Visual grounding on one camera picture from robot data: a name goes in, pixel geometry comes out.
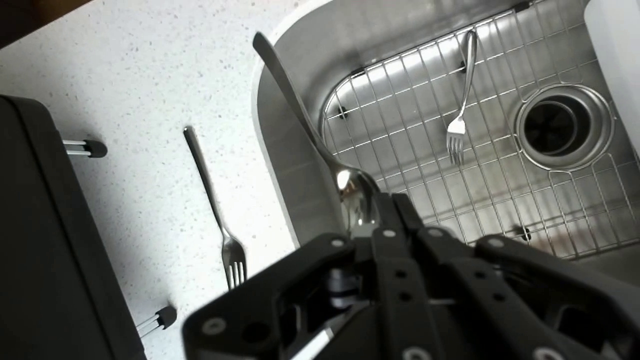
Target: fork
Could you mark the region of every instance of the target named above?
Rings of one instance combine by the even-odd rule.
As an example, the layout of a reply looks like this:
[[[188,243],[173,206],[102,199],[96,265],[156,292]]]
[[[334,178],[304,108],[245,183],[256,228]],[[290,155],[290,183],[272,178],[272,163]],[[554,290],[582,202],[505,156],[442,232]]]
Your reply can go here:
[[[217,225],[220,228],[222,234],[222,266],[224,266],[224,276],[227,276],[227,286],[233,290],[236,286],[240,286],[247,281],[247,257],[245,257],[245,248],[242,243],[229,231],[229,227],[224,225],[220,210],[217,206],[217,199],[214,199],[214,186],[212,180],[209,177],[207,171],[207,163],[203,156],[203,149],[199,144],[199,137],[196,131],[192,126],[185,129],[185,138],[186,144],[195,156],[196,168],[201,173],[205,190],[207,190],[207,199],[212,206]]]
[[[462,41],[465,49],[465,67],[467,67],[467,85],[462,94],[462,105],[457,118],[446,126],[446,151],[452,163],[465,163],[465,149],[467,149],[467,122],[465,111],[469,103],[469,92],[473,91],[474,70],[476,70],[476,55],[478,55],[478,34],[469,31]]]

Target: white speckled countertop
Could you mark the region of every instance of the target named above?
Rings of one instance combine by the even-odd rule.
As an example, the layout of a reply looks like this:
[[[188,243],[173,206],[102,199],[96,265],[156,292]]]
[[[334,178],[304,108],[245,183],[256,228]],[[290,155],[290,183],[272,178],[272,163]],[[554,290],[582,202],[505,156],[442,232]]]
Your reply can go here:
[[[46,105],[64,138],[110,155],[72,161],[136,322],[174,304],[178,322],[145,341],[153,360],[183,359],[186,314],[227,290],[220,234],[183,129],[205,146],[249,273],[294,251],[253,118],[256,31],[275,33],[294,0],[94,0],[0,51],[0,94]]]

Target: sink drain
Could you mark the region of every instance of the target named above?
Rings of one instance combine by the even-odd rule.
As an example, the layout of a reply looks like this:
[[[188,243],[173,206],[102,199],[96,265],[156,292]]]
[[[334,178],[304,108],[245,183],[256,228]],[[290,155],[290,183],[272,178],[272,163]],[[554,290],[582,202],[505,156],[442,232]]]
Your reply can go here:
[[[613,141],[607,101],[580,85],[537,91],[516,106],[514,135],[528,161],[546,171],[577,171],[603,156]]]

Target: stainless steel sink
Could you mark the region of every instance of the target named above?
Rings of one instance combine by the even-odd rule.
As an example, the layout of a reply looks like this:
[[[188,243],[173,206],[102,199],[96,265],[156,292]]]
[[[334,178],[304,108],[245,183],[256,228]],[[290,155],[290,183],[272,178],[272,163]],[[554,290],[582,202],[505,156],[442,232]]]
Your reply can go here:
[[[514,143],[513,113],[537,89],[572,82],[611,101],[582,12],[586,0],[334,0],[277,43],[325,143],[407,192],[427,225],[473,243],[503,232],[560,259],[640,240],[640,168],[623,122],[586,168],[551,173]],[[471,146],[457,167],[444,149],[458,111],[467,31],[480,37]],[[268,73],[259,124],[298,243],[342,232],[321,159]]]

